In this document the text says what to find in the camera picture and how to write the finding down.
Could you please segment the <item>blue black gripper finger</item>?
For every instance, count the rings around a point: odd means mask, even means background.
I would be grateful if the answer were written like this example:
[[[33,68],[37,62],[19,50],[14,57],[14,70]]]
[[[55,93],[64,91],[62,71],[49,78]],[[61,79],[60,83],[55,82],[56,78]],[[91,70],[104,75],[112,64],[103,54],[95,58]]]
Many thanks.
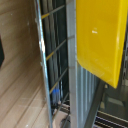
[[[0,67],[2,66],[4,59],[5,59],[5,56],[4,56],[4,50],[3,50],[1,35],[0,35]]]

